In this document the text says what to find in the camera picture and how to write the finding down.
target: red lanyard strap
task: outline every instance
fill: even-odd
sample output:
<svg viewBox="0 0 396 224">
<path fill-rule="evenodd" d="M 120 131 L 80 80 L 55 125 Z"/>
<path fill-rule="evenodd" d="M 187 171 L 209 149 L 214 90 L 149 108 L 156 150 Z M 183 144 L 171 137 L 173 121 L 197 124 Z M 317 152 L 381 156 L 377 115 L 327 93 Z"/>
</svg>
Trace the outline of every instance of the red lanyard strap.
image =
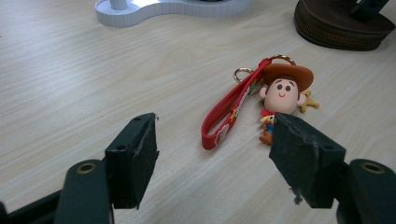
<svg viewBox="0 0 396 224">
<path fill-rule="evenodd" d="M 238 118 L 242 104 L 248 95 L 253 93 L 256 85 L 262 80 L 262 70 L 268 64 L 271 64 L 273 59 L 283 59 L 291 64 L 295 64 L 289 57 L 280 55 L 263 59 L 259 63 L 258 68 L 233 88 L 215 107 L 213 107 L 205 118 L 201 128 L 202 146 L 204 149 L 216 147 L 231 130 Z M 211 129 L 224 117 L 226 117 L 225 120 L 212 134 L 210 134 L 209 132 Z"/>
</svg>

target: gripper screw hole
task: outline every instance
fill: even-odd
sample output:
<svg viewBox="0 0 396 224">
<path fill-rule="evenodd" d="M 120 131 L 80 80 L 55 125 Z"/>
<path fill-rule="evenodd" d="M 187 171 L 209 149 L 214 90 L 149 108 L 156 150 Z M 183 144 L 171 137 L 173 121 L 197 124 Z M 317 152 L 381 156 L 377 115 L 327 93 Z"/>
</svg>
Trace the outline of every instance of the gripper screw hole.
<svg viewBox="0 0 396 224">
<path fill-rule="evenodd" d="M 94 163 L 84 163 L 77 168 L 77 173 L 85 175 L 92 172 L 96 168 Z"/>
<path fill-rule="evenodd" d="M 385 170 L 383 168 L 379 167 L 374 163 L 365 162 L 361 165 L 361 167 L 368 172 L 375 173 L 378 175 L 382 175 L 385 173 Z"/>
</svg>

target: black object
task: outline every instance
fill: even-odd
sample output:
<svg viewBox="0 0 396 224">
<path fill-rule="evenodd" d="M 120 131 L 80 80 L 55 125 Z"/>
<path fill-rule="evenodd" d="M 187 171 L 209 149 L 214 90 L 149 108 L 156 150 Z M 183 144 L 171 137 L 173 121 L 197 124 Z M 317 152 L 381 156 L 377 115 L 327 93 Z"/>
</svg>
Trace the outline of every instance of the black object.
<svg viewBox="0 0 396 224">
<path fill-rule="evenodd" d="M 368 160 L 344 162 L 346 150 L 302 119 L 276 113 L 270 158 L 312 208 L 339 202 L 339 223 L 394 223 L 396 175 Z"/>
<path fill-rule="evenodd" d="M 158 159 L 155 114 L 132 119 L 106 149 L 102 161 L 82 161 L 66 175 L 64 188 L 7 213 L 0 203 L 0 223 L 114 223 L 113 208 L 141 203 Z"/>
<path fill-rule="evenodd" d="M 379 14 L 388 0 L 300 0 L 294 11 L 297 32 L 333 49 L 373 50 L 395 29 Z"/>
</svg>

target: doll face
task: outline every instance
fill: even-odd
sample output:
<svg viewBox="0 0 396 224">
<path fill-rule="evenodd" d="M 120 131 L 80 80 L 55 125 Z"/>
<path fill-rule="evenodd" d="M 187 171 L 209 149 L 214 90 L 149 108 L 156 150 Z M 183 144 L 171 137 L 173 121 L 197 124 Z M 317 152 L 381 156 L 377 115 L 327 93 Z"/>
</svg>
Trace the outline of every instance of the doll face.
<svg viewBox="0 0 396 224">
<path fill-rule="evenodd" d="M 277 78 L 269 87 L 264 107 L 269 111 L 291 114 L 299 102 L 297 83 L 285 78 Z"/>
</svg>

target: brown leather object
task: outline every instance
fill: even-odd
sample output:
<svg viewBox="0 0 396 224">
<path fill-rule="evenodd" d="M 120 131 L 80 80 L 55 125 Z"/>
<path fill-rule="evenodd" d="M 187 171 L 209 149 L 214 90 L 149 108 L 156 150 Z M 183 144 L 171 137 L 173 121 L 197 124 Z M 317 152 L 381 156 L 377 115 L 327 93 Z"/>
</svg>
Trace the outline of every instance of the brown leather object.
<svg viewBox="0 0 396 224">
<path fill-rule="evenodd" d="M 332 49 L 373 50 L 395 29 L 381 14 L 368 22 L 350 16 L 356 3 L 346 0 L 300 0 L 294 11 L 297 32 Z"/>
</svg>

